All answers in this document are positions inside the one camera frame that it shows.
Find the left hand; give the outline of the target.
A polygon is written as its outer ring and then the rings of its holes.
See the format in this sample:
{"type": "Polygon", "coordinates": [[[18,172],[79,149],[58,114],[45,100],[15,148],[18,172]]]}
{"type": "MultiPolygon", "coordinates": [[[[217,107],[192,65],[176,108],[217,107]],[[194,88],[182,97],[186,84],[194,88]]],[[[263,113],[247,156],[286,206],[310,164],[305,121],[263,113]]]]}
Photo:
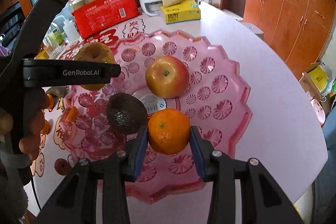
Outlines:
{"type": "MultiPolygon", "coordinates": [[[[39,145],[41,142],[41,131],[45,126],[45,115],[43,110],[50,105],[48,95],[43,91],[43,96],[37,99],[40,103],[36,114],[29,120],[29,134],[24,136],[19,142],[20,150],[25,153],[31,161],[37,159],[39,155],[39,145]]],[[[8,134],[13,128],[13,117],[1,109],[1,136],[8,134]]]]}

